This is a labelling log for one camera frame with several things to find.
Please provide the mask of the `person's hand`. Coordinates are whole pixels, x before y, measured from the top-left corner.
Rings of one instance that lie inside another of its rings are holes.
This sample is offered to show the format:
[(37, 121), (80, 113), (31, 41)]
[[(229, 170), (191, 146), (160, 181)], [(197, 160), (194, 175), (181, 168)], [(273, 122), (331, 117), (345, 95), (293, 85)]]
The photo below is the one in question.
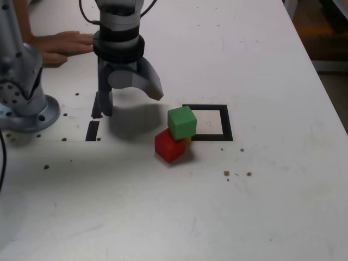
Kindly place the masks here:
[(68, 57), (92, 52), (92, 41), (92, 34), (68, 31), (49, 36), (34, 36), (29, 44), (40, 52), (43, 67), (55, 68), (66, 63)]

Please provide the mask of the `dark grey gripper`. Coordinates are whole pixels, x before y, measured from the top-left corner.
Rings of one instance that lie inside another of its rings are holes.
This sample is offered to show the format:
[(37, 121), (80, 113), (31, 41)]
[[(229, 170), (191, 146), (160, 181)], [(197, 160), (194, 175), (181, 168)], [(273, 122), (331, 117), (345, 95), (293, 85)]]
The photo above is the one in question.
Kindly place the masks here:
[(113, 114), (112, 89), (130, 87), (143, 91), (156, 101), (164, 95), (158, 74), (144, 57), (128, 64), (98, 60), (98, 101), (104, 115)]

